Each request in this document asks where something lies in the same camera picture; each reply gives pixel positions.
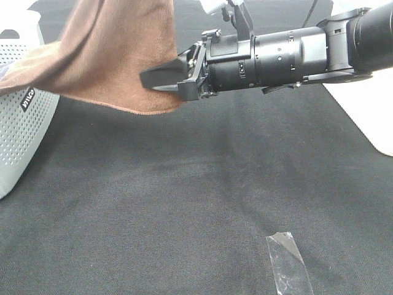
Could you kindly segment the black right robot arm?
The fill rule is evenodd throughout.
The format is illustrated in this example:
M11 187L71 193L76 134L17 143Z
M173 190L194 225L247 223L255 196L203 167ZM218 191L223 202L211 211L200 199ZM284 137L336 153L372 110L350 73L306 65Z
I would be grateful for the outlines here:
M315 26L256 35L242 1L220 1L235 34L202 33L175 59L140 73L145 89L171 92L182 101L220 92L261 88L270 93L308 84L340 84L371 78L392 66L392 3L332 15Z

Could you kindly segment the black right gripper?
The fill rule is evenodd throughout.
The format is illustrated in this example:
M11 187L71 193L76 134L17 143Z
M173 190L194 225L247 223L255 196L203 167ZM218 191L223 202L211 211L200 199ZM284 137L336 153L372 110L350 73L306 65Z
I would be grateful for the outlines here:
M177 58L145 69L139 77L145 89L177 92L182 101L254 87L255 34L248 29L224 36L219 29L204 31L201 41Z

